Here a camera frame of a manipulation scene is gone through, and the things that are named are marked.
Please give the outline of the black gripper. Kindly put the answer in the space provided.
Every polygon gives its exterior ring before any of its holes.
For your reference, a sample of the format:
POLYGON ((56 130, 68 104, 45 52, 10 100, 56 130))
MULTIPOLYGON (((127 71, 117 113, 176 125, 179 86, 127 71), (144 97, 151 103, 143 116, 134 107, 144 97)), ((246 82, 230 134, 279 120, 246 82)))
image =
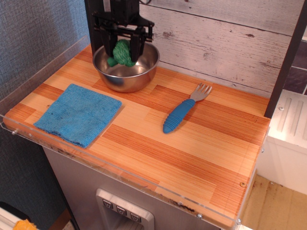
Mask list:
POLYGON ((138 0, 86 0, 90 39, 102 40, 105 52, 113 57, 119 38, 130 38, 132 62, 143 54, 145 40, 152 40, 154 23, 140 16, 138 0))

